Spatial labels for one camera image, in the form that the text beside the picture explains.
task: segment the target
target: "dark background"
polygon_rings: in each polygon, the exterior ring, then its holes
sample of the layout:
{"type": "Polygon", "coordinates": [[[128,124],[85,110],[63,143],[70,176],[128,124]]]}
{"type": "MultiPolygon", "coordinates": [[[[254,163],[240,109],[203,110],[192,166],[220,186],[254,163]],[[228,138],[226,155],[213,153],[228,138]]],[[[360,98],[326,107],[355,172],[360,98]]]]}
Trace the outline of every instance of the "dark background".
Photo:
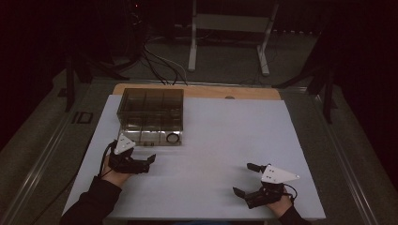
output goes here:
{"type": "MultiPolygon", "coordinates": [[[[52,78],[65,68],[66,45],[74,45],[98,60],[109,61],[117,46],[110,34],[123,30],[113,12],[97,10],[110,1],[8,1],[1,3],[1,107],[0,148],[18,130],[52,89],[52,78]]],[[[139,13],[144,23],[173,38],[174,24],[191,22],[191,2],[143,1],[139,13]]],[[[258,16],[248,8],[258,1],[203,0],[199,11],[258,16]]],[[[398,96],[395,60],[398,39],[398,7],[393,1],[282,1],[274,28],[304,32],[319,39],[309,61],[321,64],[338,55],[335,83],[357,116],[392,183],[398,187],[398,96]]]]}

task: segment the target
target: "person's left hand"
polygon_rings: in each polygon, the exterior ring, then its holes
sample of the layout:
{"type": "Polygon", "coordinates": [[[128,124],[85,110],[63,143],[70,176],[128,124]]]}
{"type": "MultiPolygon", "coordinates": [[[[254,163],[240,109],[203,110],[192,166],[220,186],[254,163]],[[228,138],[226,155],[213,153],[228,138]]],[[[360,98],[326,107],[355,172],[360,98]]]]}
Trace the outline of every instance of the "person's left hand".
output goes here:
{"type": "Polygon", "coordinates": [[[112,184],[122,188],[123,184],[132,176],[132,173],[121,173],[112,170],[109,166],[109,155],[104,160],[101,180],[106,180],[112,184]]]}

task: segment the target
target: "black sleeve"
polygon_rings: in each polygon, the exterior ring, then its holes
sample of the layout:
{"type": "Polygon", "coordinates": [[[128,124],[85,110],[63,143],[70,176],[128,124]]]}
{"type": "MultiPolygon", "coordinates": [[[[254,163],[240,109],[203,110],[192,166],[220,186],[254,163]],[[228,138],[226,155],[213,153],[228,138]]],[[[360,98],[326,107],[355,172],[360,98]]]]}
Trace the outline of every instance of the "black sleeve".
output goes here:
{"type": "Polygon", "coordinates": [[[90,189],[61,218],[61,225],[101,224],[113,210],[122,189],[94,177],[90,189]]]}
{"type": "Polygon", "coordinates": [[[291,206],[281,217],[279,221],[283,225],[310,225],[311,223],[299,215],[295,206],[291,206]]]}

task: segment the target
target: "person's hand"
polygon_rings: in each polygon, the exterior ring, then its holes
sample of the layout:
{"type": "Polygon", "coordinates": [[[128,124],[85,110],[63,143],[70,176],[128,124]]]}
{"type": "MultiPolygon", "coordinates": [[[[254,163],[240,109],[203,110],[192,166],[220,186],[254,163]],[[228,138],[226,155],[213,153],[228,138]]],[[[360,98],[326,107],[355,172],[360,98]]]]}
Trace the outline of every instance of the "person's hand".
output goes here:
{"type": "Polygon", "coordinates": [[[131,173],[121,173],[121,172],[115,172],[112,170],[109,166],[109,155],[106,156],[104,165],[103,165],[103,170],[101,174],[101,180],[106,180],[108,182],[111,182],[112,184],[122,188],[123,184],[132,176],[131,173]]]}
{"type": "Polygon", "coordinates": [[[289,196],[283,195],[281,199],[274,203],[267,204],[267,207],[275,214],[277,218],[283,216],[283,214],[292,206],[289,196]]]}

